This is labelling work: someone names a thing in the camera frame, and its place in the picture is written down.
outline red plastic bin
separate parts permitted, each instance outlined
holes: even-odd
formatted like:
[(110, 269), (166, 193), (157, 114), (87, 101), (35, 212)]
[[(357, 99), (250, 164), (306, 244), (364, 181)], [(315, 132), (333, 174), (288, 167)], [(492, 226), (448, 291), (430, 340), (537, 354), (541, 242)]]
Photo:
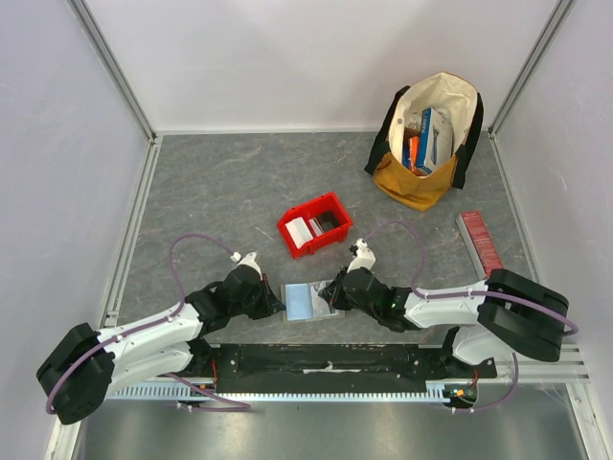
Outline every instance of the red plastic bin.
[[(313, 229), (310, 227), (308, 221), (328, 211), (332, 211), (334, 213), (334, 216), (340, 225), (318, 237), (313, 232)], [(285, 225), (288, 222), (291, 222), (296, 218), (303, 218), (305, 220), (306, 226), (313, 236), (311, 241), (307, 241), (300, 248), (296, 247), (294, 240), (292, 240), (289, 232), (285, 228)], [(352, 218), (349, 217), (349, 214), (347, 214), (347, 211), (345, 211), (345, 208), (343, 208), (340, 199), (338, 199), (338, 196), (336, 196), (334, 192), (330, 192), (329, 194), (319, 196), (307, 203), (288, 210), (277, 223), (277, 228), (279, 229), (279, 232), (281, 232), (281, 236), (284, 237), (285, 244), (287, 244), (287, 247), (289, 248), (291, 257), (297, 259), (301, 256), (305, 256), (306, 254), (314, 254), (318, 249), (321, 249), (322, 247), (333, 242), (341, 242), (349, 234), (349, 229), (352, 225)]]

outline gray floor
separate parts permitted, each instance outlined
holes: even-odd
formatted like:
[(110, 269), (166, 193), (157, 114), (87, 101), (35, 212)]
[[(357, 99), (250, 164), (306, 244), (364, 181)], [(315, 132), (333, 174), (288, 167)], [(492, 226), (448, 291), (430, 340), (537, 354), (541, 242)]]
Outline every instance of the gray floor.
[[(481, 385), (494, 401), (505, 385)], [(564, 385), (521, 386), (504, 408), (451, 415), (391, 402), (254, 403), (249, 413), (108, 401), (85, 422), (87, 460), (587, 460)]]
[[(346, 265), (348, 246), (388, 219), (406, 219), (427, 250), (420, 283), (428, 288), (476, 281), (455, 218), (482, 212), (506, 267), (529, 275), (511, 207), (484, 135), (463, 191), (451, 190), (420, 213), (383, 194), (362, 171), (373, 133), (175, 136), (164, 139), (125, 286), (120, 322), (174, 304), (167, 263), (170, 243), (198, 231), (223, 238), (245, 254), (257, 250), (273, 288), (329, 279)], [(294, 261), (277, 232), (288, 208), (329, 191), (354, 221), (349, 238)], [(374, 272), (406, 286), (419, 251), (402, 229), (388, 228), (371, 244)], [(232, 264), (205, 241), (185, 241), (175, 262), (186, 291), (223, 279)], [(446, 328), (392, 333), (352, 311), (344, 319), (287, 324), (281, 316), (240, 317), (211, 342), (440, 342)], [(437, 407), (403, 403), (254, 404), (248, 414), (189, 414), (156, 402), (106, 402), (81, 431), (75, 458), (500, 458), (583, 459), (585, 451), (564, 386), (522, 385), (503, 408), (451, 416)], [(507, 385), (483, 385), (480, 403)]]
[[(388, 219), (406, 219), (426, 244), (420, 284), (428, 288), (477, 281), (455, 219), (479, 210), (504, 265), (529, 275), (491, 144), (484, 134), (464, 190), (450, 190), (425, 213), (381, 192), (364, 171), (374, 133), (300, 133), (167, 136), (164, 138), (130, 266), (120, 322), (126, 323), (177, 301), (167, 252), (179, 235), (198, 231), (221, 237), (242, 254), (256, 250), (273, 289), (280, 284), (331, 279), (351, 260), (348, 247)], [(348, 239), (294, 261), (276, 223), (284, 212), (334, 191), (351, 215)], [(401, 227), (382, 231), (371, 244), (374, 273), (388, 285), (407, 286), (419, 250)], [(232, 267), (214, 244), (184, 241), (175, 254), (186, 292), (225, 277)], [(275, 315), (259, 321), (231, 320), (210, 342), (440, 342), (446, 328), (393, 333), (364, 314), (344, 319), (288, 324)]]

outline metal frame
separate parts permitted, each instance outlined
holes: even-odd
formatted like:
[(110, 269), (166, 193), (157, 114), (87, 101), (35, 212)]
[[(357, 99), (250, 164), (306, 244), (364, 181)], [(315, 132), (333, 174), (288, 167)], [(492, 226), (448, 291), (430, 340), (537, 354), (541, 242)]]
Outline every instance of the metal frame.
[(138, 232), (141, 228), (141, 221), (145, 214), (145, 206), (147, 205), (149, 189), (153, 181), (153, 174), (157, 166), (157, 159), (160, 154), (160, 148), (162, 147), (162, 141), (163, 138), (158, 137), (149, 146), (147, 157), (143, 164), (143, 171), (136, 189), (136, 194), (133, 198), (122, 246), (119, 250), (117, 263), (115, 264), (115, 270), (113, 271), (110, 284), (102, 300), (102, 311), (98, 324), (103, 328), (113, 328), (117, 326), (119, 308), (122, 304), (122, 297), (124, 296), (125, 279), (127, 278), (127, 273), (132, 262), (132, 255), (134, 254), (136, 239), (138, 238)]
[(526, 230), (524, 219), (521, 215), (519, 207), (517, 206), (517, 203), (515, 202), (515, 198), (511, 189), (511, 184), (509, 182), (509, 178), (507, 177), (507, 173), (505, 171), (505, 167), (500, 156), (500, 150), (498, 149), (498, 144), (496, 143), (496, 139), (493, 134), (489, 135), (489, 140), (494, 150), (494, 157), (496, 158), (496, 164), (498, 165), (498, 170), (500, 171), (502, 182), (505, 186), (505, 191), (507, 192), (507, 197), (509, 198), (509, 205), (511, 206), (513, 220), (515, 221), (515, 226), (517, 227), (517, 231), (519, 232), (519, 240), (521, 240), (521, 245), (523, 246), (524, 253), (526, 254), (526, 262), (528, 263), (528, 269), (530, 270), (530, 274), (532, 275), (533, 279), (538, 282), (541, 277), (538, 267), (536, 266), (533, 247), (530, 244), (530, 240), (528, 239), (528, 231)]
[[(317, 128), (316, 132), (377, 132), (381, 129), (379, 126), (334, 126)], [(271, 131), (269, 127), (263, 128), (237, 128), (237, 129), (160, 129), (157, 131), (158, 136), (188, 136), (188, 135), (208, 135), (208, 134), (285, 134), (285, 133), (312, 133), (315, 132), (312, 127), (281, 127)]]
[(73, 9), (77, 20), (80, 22), (83, 30), (87, 34), (87, 37), (94, 46), (96, 53), (102, 61), (102, 65), (108, 71), (109, 77), (113, 80), (115, 86), (117, 86), (122, 98), (124, 98), (124, 101), (134, 116), (139, 128), (149, 140), (155, 139), (155, 131), (153, 130), (145, 111), (136, 99), (132, 88), (130, 88), (122, 68), (113, 56), (113, 53), (111, 52), (108, 43), (104, 39), (104, 35), (102, 34), (102, 31), (85, 0), (67, 0), (67, 2)]
[[(422, 348), (438, 348), (441, 345), (423, 345)], [(582, 385), (590, 383), (590, 378), (583, 362), (579, 347), (574, 343), (562, 345), (558, 362), (535, 361), (525, 356), (518, 356), (519, 383), (572, 383)], [(513, 378), (514, 363), (509, 361), (496, 361), (498, 377), (496, 379), (481, 379), (479, 384), (509, 384)], [(465, 379), (429, 380), (429, 383), (464, 384)]]
[(79, 439), (80, 422), (62, 425), (56, 418), (51, 438), (45, 451), (44, 460), (70, 460), (73, 458)]
[(547, 23), (545, 24), (545, 27), (536, 39), (536, 43), (531, 49), (528, 58), (526, 59), (524, 65), (519, 71), (519, 75), (517, 75), (517, 78), (513, 82), (513, 85), (511, 86), (507, 97), (502, 102), (498, 113), (494, 117), (494, 121), (489, 127), (489, 133), (492, 136), (495, 136), (498, 133), (500, 127), (507, 119), (509, 112), (511, 112), (511, 109), (517, 102), (517, 99), (519, 99), (519, 96), (526, 87), (528, 80), (534, 73), (534, 69), (538, 65), (538, 62), (542, 59), (543, 55), (547, 51), (547, 48), (552, 41), (552, 38), (556, 34), (564, 18), (568, 15), (568, 12), (570, 11), (574, 3), (575, 0), (558, 0), (556, 6), (554, 7), (554, 10), (552, 11), (549, 16), (549, 19), (547, 20)]
[(603, 417), (594, 410), (600, 407), (600, 404), (592, 384), (567, 384), (566, 389), (571, 399), (573, 413), (579, 426), (585, 450), (587, 450), (587, 456), (590, 460), (613, 458), (611, 446), (605, 436), (608, 430), (603, 425)]

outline gray marble surface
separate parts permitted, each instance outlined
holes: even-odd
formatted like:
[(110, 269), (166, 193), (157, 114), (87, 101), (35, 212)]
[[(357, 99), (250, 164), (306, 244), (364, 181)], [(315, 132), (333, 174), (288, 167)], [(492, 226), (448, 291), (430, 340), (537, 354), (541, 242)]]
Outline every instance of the gray marble surface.
[[(405, 219), (426, 245), (420, 277), (426, 288), (477, 281), (455, 219), (479, 210), (504, 265), (529, 276), (524, 251), (489, 139), (481, 137), (464, 190), (451, 189), (422, 213), (392, 200), (363, 171), (375, 134), (371, 132), (227, 134), (164, 138), (147, 208), (126, 281), (119, 321), (140, 319), (173, 305), (177, 289), (170, 276), (170, 243), (188, 232), (222, 238), (243, 255), (258, 251), (271, 287), (331, 279), (351, 260), (350, 243), (388, 219)], [(293, 260), (276, 223), (284, 212), (334, 191), (353, 219), (348, 238), (312, 256)], [(388, 285), (408, 286), (419, 262), (411, 235), (390, 226), (372, 239), (373, 272)], [(186, 292), (222, 280), (232, 268), (226, 253), (202, 240), (183, 241), (174, 260)], [(280, 314), (259, 321), (233, 318), (211, 333), (212, 343), (440, 342), (446, 327), (393, 333), (359, 311), (343, 319), (283, 322)]]

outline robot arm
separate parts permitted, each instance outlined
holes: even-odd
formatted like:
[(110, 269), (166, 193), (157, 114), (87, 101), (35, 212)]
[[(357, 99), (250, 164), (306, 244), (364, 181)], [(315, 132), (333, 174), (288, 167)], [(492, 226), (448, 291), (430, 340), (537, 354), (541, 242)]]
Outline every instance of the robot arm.
[(503, 292), (536, 302), (566, 316), (568, 300), (511, 271), (494, 270), (473, 285), (429, 290), (426, 298), (409, 287), (387, 287), (371, 272), (375, 254), (358, 240), (353, 260), (320, 295), (338, 310), (358, 309), (392, 331), (459, 325), (447, 333), (442, 359), (450, 366), (475, 366), (512, 352), (541, 361), (558, 361), (564, 325), (539, 311), (472, 292)]
[[(117, 339), (92, 355), (61, 385), (53, 401), (59, 419), (66, 425), (74, 423), (96, 410), (107, 396), (129, 385), (179, 372), (195, 363), (208, 365), (211, 347), (203, 338), (205, 334), (224, 328), (233, 316), (260, 319), (284, 310), (284, 305), (270, 290), (256, 254), (250, 253), (223, 282), (188, 295), (183, 309), (171, 317), (176, 308), (96, 332), (83, 323), (65, 335), (36, 373), (47, 395), (79, 357), (112, 337)], [(142, 329), (123, 336), (135, 328)]]

